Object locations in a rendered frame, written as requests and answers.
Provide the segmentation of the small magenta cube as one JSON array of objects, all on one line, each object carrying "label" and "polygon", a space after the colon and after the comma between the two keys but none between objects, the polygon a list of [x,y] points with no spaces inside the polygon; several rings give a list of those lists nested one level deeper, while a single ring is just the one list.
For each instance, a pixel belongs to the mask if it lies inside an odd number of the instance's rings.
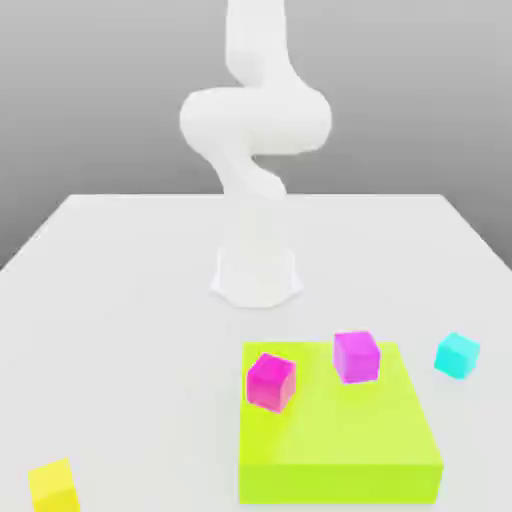
[{"label": "small magenta cube", "polygon": [[246,376],[246,399],[250,404],[281,413],[296,391],[296,363],[263,353]]}]

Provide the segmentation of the small violet cube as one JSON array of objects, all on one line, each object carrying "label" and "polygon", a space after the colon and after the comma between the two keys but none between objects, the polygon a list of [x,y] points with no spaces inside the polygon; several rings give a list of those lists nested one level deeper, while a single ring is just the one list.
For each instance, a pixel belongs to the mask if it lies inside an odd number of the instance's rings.
[{"label": "small violet cube", "polygon": [[376,381],[380,359],[380,348],[368,331],[334,335],[333,366],[343,384]]}]

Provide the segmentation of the small cyan cube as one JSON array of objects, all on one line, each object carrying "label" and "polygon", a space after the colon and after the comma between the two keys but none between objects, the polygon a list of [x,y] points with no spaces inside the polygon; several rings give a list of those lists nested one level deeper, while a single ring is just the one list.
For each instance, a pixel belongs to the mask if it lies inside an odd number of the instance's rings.
[{"label": "small cyan cube", "polygon": [[465,379],[476,366],[480,344],[456,332],[450,333],[439,345],[434,368],[455,379]]}]

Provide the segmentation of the small yellow cube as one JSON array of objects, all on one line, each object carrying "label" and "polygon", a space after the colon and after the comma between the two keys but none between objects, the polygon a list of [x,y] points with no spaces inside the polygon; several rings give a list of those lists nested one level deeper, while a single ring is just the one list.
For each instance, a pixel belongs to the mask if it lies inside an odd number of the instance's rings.
[{"label": "small yellow cube", "polygon": [[80,512],[68,458],[30,470],[28,480],[34,512]]}]

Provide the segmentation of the large lime green box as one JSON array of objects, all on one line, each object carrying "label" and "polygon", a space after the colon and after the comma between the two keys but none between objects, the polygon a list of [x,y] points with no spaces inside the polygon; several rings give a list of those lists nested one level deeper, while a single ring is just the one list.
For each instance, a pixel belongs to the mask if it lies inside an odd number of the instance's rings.
[{"label": "large lime green box", "polygon": [[432,504],[443,460],[399,347],[384,342],[377,381],[343,384],[329,342],[248,342],[297,365],[280,413],[240,406],[242,504]]}]

